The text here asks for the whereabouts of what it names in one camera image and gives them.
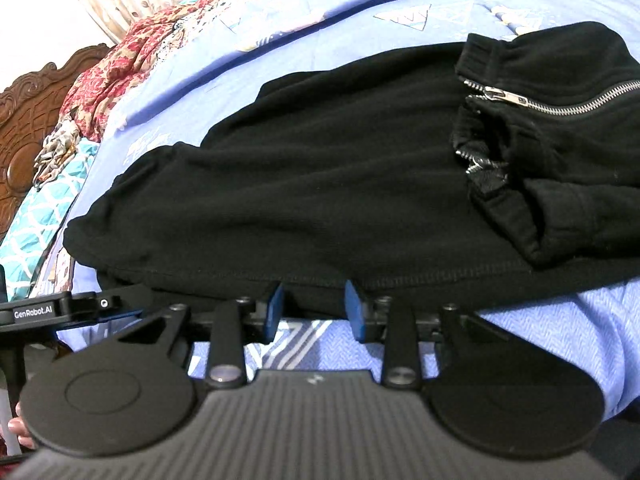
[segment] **white wall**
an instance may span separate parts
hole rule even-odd
[[[84,46],[109,38],[77,0],[0,0],[0,92],[49,61],[61,68]]]

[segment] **black sweatshirt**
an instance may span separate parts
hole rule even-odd
[[[140,157],[65,247],[103,288],[226,299],[280,280],[288,314],[310,316],[342,316],[349,278],[418,309],[477,310],[640,274],[640,91],[562,116],[468,98],[461,79],[557,107],[640,66],[581,23],[285,76],[199,148]]]

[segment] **gray ribbed panel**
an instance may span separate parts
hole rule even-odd
[[[410,393],[368,372],[263,370],[250,386],[210,395],[159,445],[111,459],[39,452],[11,480],[613,480],[580,452],[509,462],[453,439]]]

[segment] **bed sheet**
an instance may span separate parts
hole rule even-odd
[[[251,0],[213,20],[199,37],[126,94],[108,121],[92,172],[68,218],[84,214],[114,177],[148,150],[199,144],[212,124],[254,101],[287,73],[329,70],[393,48],[464,41],[470,32],[512,40],[581,21],[617,31],[640,60],[640,0]],[[98,290],[95,271],[76,265],[74,292]],[[482,316],[590,373],[606,417],[640,396],[640,280]],[[74,348],[117,330],[119,320],[60,333]],[[270,346],[246,349],[248,368],[370,368],[382,347],[353,341],[343,321],[281,323]],[[422,346],[426,375],[437,373]],[[201,375],[206,345],[190,373]]]

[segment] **wooden headboard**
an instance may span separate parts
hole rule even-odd
[[[109,50],[105,44],[82,48],[61,69],[48,63],[0,94],[0,241],[31,189],[33,161],[58,122],[66,93]]]

